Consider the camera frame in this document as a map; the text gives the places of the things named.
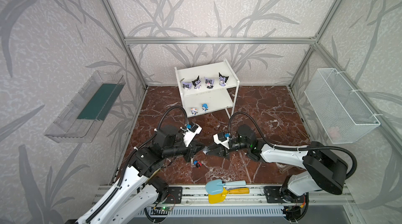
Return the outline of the red capped blue figurine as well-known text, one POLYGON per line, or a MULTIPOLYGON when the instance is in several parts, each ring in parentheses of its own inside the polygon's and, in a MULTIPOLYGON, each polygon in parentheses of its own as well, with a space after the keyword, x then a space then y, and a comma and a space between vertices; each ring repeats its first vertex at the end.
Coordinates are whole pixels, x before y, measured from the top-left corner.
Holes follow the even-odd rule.
POLYGON ((198 168, 198 169, 200 169, 201 166, 202 166, 202 164, 201 164, 200 162, 198 162, 197 160, 194 160, 194 161, 193 161, 193 165, 194 165, 196 168, 198 168))

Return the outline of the pink white small figurine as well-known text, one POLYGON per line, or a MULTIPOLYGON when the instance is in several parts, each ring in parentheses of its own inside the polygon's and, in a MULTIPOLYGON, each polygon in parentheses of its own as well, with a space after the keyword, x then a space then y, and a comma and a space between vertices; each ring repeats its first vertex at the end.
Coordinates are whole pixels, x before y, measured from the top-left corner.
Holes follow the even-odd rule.
POLYGON ((196 116, 198 114, 198 109, 197 108, 193 107, 190 110, 191 110, 191 115, 192 116, 196 116))

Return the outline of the blue-capped small figurine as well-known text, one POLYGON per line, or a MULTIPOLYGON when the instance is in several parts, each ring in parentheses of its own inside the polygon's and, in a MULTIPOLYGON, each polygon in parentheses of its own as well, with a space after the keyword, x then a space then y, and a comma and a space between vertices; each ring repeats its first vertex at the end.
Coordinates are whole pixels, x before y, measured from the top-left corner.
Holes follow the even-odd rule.
POLYGON ((207 112, 208 111, 208 105, 207 104, 202 104, 202 110, 203 110, 203 112, 207 112))

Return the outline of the black eared purple figurine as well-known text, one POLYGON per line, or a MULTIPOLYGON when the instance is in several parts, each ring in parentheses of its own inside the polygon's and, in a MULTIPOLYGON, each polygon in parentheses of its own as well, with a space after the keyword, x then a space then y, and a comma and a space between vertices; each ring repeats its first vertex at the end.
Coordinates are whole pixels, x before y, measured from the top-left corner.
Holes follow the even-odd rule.
POLYGON ((182 88, 184 90, 190 90, 192 86, 193 86, 192 82, 182 82, 182 88))

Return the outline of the black-headed purple figurine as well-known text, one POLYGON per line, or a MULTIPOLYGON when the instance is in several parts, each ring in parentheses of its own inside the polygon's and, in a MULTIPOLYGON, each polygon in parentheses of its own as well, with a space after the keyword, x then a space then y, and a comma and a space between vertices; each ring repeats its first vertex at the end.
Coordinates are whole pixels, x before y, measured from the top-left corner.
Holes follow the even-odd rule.
POLYGON ((193 85, 193 88, 194 88, 195 90, 198 90, 198 89, 201 88, 202 82, 201 82, 200 76, 198 76, 196 79, 194 79, 194 80, 192 81, 192 85, 193 85))

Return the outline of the black white red figurine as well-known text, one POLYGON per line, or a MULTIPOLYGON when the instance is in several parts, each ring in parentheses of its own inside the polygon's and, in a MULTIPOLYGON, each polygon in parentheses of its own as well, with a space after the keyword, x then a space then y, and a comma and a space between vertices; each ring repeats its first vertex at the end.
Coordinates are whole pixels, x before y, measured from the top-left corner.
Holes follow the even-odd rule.
POLYGON ((227 85, 227 81, 229 79, 229 76, 222 75, 220 72, 218 73, 218 75, 219 75, 219 84, 220 84, 220 86, 225 87, 227 85))

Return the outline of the purple pale figurine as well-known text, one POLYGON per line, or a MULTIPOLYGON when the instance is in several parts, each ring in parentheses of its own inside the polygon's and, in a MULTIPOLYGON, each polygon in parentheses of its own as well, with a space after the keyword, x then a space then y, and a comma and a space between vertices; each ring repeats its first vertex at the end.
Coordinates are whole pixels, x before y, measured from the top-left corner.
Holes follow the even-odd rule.
POLYGON ((214 88, 215 79, 204 77, 204 80, 205 80, 205 85, 206 85, 207 89, 213 89, 214 88))

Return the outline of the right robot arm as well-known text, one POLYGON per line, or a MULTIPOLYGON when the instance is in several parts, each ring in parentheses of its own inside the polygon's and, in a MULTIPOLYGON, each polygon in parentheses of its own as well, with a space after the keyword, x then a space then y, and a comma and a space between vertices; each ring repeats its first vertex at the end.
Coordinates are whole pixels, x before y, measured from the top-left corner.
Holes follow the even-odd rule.
POLYGON ((204 149, 210 156, 226 158, 231 152, 246 150, 254 162, 280 163, 299 167, 303 173, 286 177, 279 189, 267 187, 267 198, 293 203, 307 199, 310 192, 326 191, 341 195, 345 180, 358 168, 355 155, 341 147, 323 145, 313 141, 309 145, 288 146, 269 142, 257 122, 251 120, 256 130, 247 124, 238 127, 236 135, 221 132, 213 136, 214 143, 204 149))

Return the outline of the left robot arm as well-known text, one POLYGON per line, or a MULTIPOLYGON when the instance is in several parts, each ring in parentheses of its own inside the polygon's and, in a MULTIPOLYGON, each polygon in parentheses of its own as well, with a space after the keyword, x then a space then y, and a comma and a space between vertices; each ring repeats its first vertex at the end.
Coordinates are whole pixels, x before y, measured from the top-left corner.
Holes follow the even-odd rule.
POLYGON ((180 128, 160 120, 153 136, 130 153, 116 183, 75 223, 127 224, 146 207, 165 201, 169 186, 157 176, 165 160, 182 157, 191 162, 204 148, 194 139, 201 126, 184 119, 180 128))

